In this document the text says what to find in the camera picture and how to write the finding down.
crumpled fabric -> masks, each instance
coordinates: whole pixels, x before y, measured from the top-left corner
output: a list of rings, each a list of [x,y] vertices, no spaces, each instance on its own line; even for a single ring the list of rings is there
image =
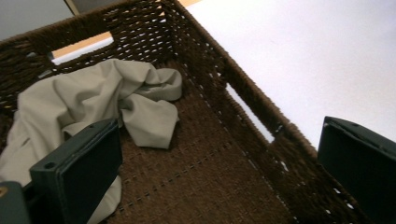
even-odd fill
[[[70,74],[49,77],[20,93],[18,111],[0,157],[0,181],[23,186],[29,168],[86,126],[118,118],[140,147],[168,148],[181,96],[177,70],[150,63],[107,60]],[[90,223],[110,215],[120,202],[117,177]]]

woven basket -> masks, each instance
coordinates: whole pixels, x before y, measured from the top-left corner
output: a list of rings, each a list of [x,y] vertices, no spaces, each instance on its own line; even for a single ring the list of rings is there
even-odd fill
[[[109,31],[114,42],[55,65],[53,50]],[[0,43],[0,151],[18,93],[46,77],[118,58],[176,68],[170,150],[137,147],[121,130],[122,199],[108,223],[369,223],[318,165],[317,152],[176,0],[124,1]],[[267,141],[230,86],[275,138]]]

black plastic piece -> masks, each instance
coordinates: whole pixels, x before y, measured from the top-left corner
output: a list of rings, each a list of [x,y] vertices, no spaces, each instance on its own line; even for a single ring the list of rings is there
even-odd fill
[[[0,223],[32,223],[21,184],[18,182],[0,183]]]
[[[375,223],[396,223],[396,143],[359,124],[326,117],[318,160]]]
[[[23,189],[0,183],[0,223],[87,223],[121,164],[117,120],[96,122],[32,166]]]

beige cloth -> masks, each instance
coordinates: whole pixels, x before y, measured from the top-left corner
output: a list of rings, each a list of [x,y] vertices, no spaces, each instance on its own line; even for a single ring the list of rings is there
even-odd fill
[[[181,96],[181,75],[150,63],[107,60],[37,82],[19,95],[14,124],[0,158],[0,181],[30,182],[29,168],[67,137],[98,120],[119,118],[140,147],[168,148],[178,121],[166,102]],[[117,178],[92,215],[110,215],[120,202]]]

basket bottom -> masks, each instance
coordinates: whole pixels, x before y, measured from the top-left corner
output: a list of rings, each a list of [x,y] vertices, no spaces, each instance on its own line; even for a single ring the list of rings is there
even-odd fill
[[[121,130],[122,199],[108,223],[291,223],[293,217],[183,75],[171,148],[137,147]]]

